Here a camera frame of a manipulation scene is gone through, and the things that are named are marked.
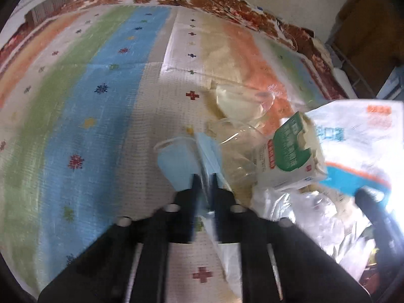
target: red label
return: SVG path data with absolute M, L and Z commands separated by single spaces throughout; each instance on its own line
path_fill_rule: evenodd
M 269 156 L 269 167 L 275 168 L 275 152 L 273 151 L 273 140 L 268 141 L 268 156 Z

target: green stripe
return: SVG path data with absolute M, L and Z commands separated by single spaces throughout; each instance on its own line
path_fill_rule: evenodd
M 134 9 L 133 6 L 120 6 L 100 17 L 52 67 L 43 80 L 6 166 L 2 242 L 18 275 L 37 292 L 34 260 L 38 246 L 40 173 L 48 137 L 71 88 L 85 72 L 86 64 Z

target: red snowflake pattern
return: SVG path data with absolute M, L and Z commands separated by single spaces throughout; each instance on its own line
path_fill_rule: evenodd
M 72 170 L 76 170 L 78 168 L 83 168 L 84 159 L 81 158 L 79 155 L 72 155 L 70 156 L 70 162 L 68 167 Z

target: brown object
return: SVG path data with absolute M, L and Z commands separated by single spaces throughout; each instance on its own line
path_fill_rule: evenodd
M 377 94 L 394 67 L 404 62 L 404 21 L 390 0 L 349 0 L 338 18 L 342 25 L 335 46 Z M 349 63 L 342 69 L 352 84 L 359 80 Z M 361 82 L 355 90 L 360 98 L 373 98 Z

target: cross pattern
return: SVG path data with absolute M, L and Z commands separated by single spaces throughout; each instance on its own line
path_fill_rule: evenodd
M 191 100 L 196 100 L 196 98 L 199 98 L 199 95 L 195 94 L 195 91 L 191 91 L 190 93 L 185 94 L 185 96 L 191 98 Z
M 201 284 L 208 282 L 208 278 L 210 277 L 213 277 L 213 274 L 210 271 L 206 271 L 206 267 L 198 268 L 198 272 L 192 274 L 192 278 L 199 279 Z

